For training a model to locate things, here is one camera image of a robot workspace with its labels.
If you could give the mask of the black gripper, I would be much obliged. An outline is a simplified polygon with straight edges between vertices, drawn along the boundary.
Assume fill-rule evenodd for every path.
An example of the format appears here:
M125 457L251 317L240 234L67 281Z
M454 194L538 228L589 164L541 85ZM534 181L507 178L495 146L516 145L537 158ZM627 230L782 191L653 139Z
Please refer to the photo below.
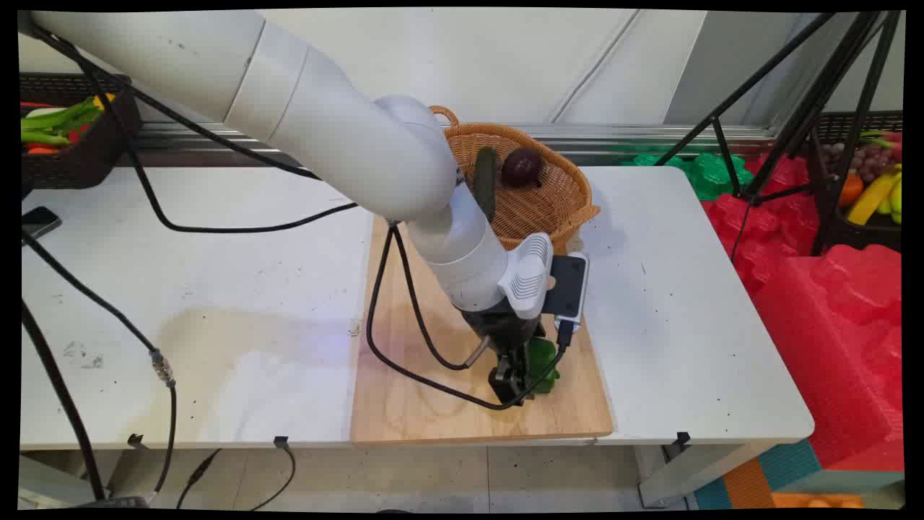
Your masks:
M546 336L540 317L519 317L512 310L508 300L501 300L482 311L462 311L461 315L481 340L476 351L466 359L466 365L473 365L483 352L491 349L499 359L506 358L513 368L509 368L505 363L498 363L489 372L489 387L500 405L521 406L521 393L523 397L535 397L535 392L531 389L534 379L531 375L528 343L532 338Z

